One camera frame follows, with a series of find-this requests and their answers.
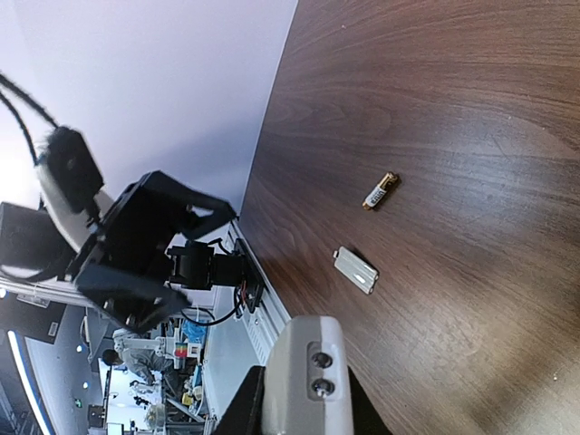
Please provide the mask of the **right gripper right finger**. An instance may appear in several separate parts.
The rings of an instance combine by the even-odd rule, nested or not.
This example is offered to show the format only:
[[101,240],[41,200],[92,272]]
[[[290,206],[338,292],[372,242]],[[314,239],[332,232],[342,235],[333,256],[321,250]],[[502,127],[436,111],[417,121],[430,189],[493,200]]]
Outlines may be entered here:
[[355,435],[392,435],[373,406],[353,369],[348,368]]

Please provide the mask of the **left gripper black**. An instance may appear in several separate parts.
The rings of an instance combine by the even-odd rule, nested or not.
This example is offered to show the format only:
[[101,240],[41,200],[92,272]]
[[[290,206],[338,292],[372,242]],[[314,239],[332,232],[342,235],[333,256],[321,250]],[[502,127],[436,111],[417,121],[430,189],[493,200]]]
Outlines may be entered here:
[[148,173],[124,189],[85,243],[74,285],[118,325],[143,334],[185,306],[164,286],[173,237],[200,238],[236,218],[228,201]]

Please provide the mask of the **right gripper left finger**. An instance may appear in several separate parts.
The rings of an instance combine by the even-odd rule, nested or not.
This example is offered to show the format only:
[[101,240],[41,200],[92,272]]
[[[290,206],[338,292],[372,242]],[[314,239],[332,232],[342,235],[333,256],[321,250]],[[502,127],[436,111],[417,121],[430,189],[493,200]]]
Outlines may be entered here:
[[260,435],[266,368],[252,366],[215,428],[215,435]]

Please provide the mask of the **white remote control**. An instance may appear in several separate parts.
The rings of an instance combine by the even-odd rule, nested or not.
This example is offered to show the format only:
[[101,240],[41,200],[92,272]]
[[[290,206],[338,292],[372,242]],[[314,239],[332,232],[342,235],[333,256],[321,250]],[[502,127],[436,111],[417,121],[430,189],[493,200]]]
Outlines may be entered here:
[[279,334],[266,363],[263,434],[353,434],[343,330],[335,318],[303,315]]

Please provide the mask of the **grey battery cover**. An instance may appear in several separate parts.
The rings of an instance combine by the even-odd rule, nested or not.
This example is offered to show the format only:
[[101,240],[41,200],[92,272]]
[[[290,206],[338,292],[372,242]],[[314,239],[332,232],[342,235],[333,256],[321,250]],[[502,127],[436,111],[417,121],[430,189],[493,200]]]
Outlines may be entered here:
[[333,252],[333,266],[363,293],[370,295],[379,278],[373,266],[344,246]]

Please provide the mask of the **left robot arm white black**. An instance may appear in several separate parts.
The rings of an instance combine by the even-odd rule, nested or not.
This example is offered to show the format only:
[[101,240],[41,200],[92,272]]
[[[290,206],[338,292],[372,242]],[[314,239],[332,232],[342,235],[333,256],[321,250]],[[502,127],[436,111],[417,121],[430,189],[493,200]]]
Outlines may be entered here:
[[1,275],[19,284],[69,277],[95,307],[142,334],[188,306],[173,285],[241,285],[242,257],[217,254],[200,242],[235,216],[226,201],[151,172],[125,189],[78,252],[55,248],[34,266],[10,249],[1,259]]

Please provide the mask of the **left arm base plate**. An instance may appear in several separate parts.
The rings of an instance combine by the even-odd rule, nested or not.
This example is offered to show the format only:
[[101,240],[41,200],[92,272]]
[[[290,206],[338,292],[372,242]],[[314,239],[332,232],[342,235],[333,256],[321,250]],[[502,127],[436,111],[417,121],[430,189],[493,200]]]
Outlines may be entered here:
[[245,240],[238,238],[234,245],[234,251],[240,254],[244,261],[244,278],[246,282],[245,306],[249,313],[253,314],[260,306],[266,284],[256,262],[251,256],[249,246]]

